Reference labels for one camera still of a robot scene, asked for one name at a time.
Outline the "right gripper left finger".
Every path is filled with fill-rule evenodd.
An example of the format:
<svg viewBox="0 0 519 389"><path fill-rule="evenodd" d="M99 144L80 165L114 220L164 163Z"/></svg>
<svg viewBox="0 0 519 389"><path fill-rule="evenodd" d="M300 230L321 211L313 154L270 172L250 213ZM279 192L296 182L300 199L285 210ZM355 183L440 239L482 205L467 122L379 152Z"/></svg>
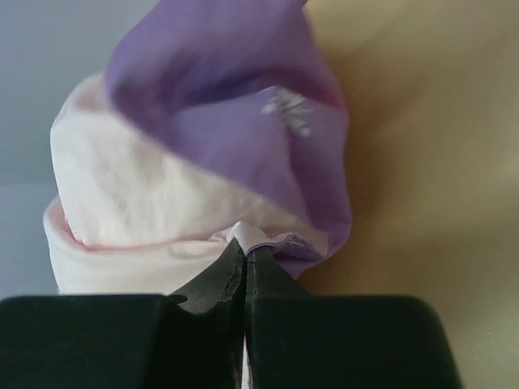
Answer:
<svg viewBox="0 0 519 389"><path fill-rule="evenodd" d="M237 242L169 295L10 297L4 388L238 388L247 261Z"/></svg>

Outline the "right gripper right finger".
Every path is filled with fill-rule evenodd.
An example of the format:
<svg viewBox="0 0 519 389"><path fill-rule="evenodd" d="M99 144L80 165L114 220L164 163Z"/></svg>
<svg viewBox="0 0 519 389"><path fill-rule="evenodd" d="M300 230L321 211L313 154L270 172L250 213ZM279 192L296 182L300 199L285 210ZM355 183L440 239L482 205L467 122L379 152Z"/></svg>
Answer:
<svg viewBox="0 0 519 389"><path fill-rule="evenodd" d="M245 388L459 388L437 313L402 295L317 297L247 257Z"/></svg>

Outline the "purple princess pillowcase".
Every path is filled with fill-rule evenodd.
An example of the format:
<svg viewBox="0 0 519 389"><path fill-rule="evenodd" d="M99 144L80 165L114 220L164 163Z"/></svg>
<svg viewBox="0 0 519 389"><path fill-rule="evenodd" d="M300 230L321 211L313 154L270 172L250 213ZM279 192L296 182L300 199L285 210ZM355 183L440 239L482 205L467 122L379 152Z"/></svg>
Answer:
<svg viewBox="0 0 519 389"><path fill-rule="evenodd" d="M302 1L161 1L50 130L61 294L172 293L231 241L293 277L349 238L349 117Z"/></svg>

